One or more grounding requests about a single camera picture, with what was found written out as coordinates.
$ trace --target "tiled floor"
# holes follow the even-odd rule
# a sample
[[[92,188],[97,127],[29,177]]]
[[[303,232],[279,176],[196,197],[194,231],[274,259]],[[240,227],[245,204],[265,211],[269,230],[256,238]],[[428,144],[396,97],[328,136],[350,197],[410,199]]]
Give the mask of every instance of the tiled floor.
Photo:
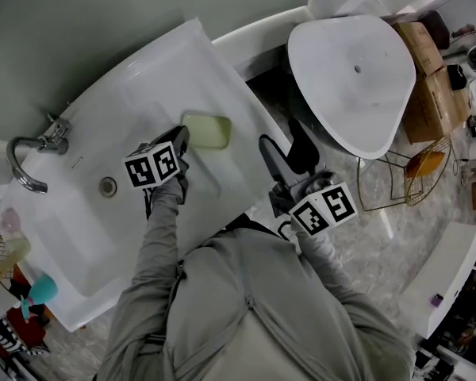
[[[289,136],[283,78],[280,70],[273,70],[249,85]],[[466,130],[455,131],[452,140],[457,157],[466,156],[469,143]],[[422,144],[410,145],[404,131],[399,129],[392,149],[412,156],[423,147]],[[459,177],[454,175],[452,157],[435,190],[419,205],[365,212],[359,204],[356,186],[357,159],[331,148],[326,148],[326,158],[328,166],[337,171],[351,188],[359,208],[358,217],[331,232],[344,268],[353,278],[355,288],[369,294],[406,336],[412,336],[401,325],[398,296],[428,258],[449,221],[474,221],[470,190],[462,187]],[[403,181],[401,175],[395,174],[397,193],[402,190]],[[390,197],[387,165],[378,161],[364,161],[360,177],[363,201],[367,207],[387,203]],[[251,208],[249,214],[271,228],[277,225],[267,197]],[[53,324],[46,337],[52,354],[32,358],[32,366],[46,380],[91,379],[104,354],[112,314],[109,311],[97,317],[85,329],[75,333],[68,333],[61,325]]]

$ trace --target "bathroom sink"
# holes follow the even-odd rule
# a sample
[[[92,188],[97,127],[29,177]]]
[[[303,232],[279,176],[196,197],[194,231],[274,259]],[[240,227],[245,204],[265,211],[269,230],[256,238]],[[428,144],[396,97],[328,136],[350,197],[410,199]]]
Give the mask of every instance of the bathroom sink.
[[[288,42],[290,66],[306,101],[294,115],[323,142],[365,159],[390,148],[416,81],[397,33],[373,16],[298,25]]]
[[[116,303],[127,287],[146,229],[142,190],[123,158],[179,124],[186,111],[232,122],[223,150],[189,148],[190,189],[178,216],[180,256],[199,246],[274,185],[259,153],[261,134],[289,142],[232,66],[192,20],[147,45],[85,91],[62,114],[72,124],[65,155],[31,151],[22,167],[48,184],[35,194],[10,184],[0,210],[13,207],[32,251],[20,263],[30,281],[57,283],[48,303],[69,330]],[[116,194],[102,190],[111,178]]]

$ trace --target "chrome faucet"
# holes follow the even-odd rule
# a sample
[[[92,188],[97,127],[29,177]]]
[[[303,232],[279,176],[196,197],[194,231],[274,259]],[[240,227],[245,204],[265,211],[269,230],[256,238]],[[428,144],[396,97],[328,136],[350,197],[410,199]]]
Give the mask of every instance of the chrome faucet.
[[[53,117],[48,114],[51,122],[55,123],[53,132],[49,136],[40,136],[39,138],[15,137],[7,144],[7,161],[12,167],[13,176],[17,181],[29,191],[46,194],[48,193],[48,184],[38,181],[28,175],[16,158],[16,147],[23,145],[29,148],[36,148],[38,152],[47,152],[63,155],[69,148],[69,143],[65,136],[71,131],[72,126],[67,120],[61,117]]]

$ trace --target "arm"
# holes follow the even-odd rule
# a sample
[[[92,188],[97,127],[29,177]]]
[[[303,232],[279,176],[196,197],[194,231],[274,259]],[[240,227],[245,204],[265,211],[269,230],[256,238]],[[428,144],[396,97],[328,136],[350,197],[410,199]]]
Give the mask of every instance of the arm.
[[[162,351],[169,295],[177,275],[176,216],[182,200],[176,178],[152,194],[152,214],[136,272],[115,308],[99,381],[164,378]]]
[[[298,230],[297,237],[304,257],[356,327],[375,379],[410,379],[414,366],[413,349],[366,295],[352,289],[328,235],[310,239]]]

